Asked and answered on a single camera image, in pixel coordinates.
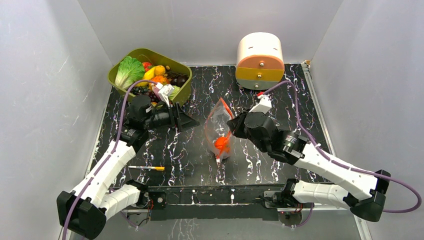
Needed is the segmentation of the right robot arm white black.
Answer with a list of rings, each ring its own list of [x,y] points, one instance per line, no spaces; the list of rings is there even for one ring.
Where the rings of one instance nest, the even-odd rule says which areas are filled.
[[[310,183],[290,178],[279,193],[264,193],[269,208],[295,207],[300,204],[321,204],[350,210],[369,222],[378,222],[384,210],[389,181],[384,170],[371,174],[343,168],[343,161],[326,152],[320,153],[311,141],[284,130],[262,112],[242,112],[226,123],[231,133],[250,140],[272,159],[320,175],[330,183]]]

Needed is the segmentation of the orange toy pumpkin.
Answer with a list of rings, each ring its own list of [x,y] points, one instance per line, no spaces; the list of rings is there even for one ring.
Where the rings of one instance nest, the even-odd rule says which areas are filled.
[[[221,156],[222,154],[230,153],[230,139],[226,136],[220,136],[214,142],[214,147],[217,149],[217,154]]]

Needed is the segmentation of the clear zip bag orange zipper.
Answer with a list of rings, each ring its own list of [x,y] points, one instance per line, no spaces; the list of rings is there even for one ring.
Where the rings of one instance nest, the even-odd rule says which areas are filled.
[[[227,125],[227,121],[232,120],[233,118],[234,115],[232,111],[230,110],[228,104],[221,97],[210,111],[204,124],[204,133],[208,149],[214,154],[216,163],[218,165],[222,164],[223,160],[229,158],[232,152],[234,137]],[[229,153],[218,155],[218,151],[215,148],[214,143],[219,137],[229,137]]]

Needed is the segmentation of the green toy lettuce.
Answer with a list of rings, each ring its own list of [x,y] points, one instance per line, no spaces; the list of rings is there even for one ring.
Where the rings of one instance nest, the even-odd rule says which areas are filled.
[[[131,56],[126,56],[118,66],[114,83],[127,90],[133,83],[141,80],[145,75],[145,69],[142,63]]]

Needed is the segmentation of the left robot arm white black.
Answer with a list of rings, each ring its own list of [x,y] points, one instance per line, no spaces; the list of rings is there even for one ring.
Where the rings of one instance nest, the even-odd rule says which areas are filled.
[[[122,111],[115,140],[110,142],[100,161],[77,186],[70,192],[62,191],[56,199],[63,239],[67,231],[72,231],[93,240],[107,220],[128,206],[147,207],[153,201],[148,186],[129,180],[109,192],[114,179],[145,145],[150,131],[167,127],[181,132],[200,124],[178,103],[160,102],[153,106],[146,95],[125,102]]]

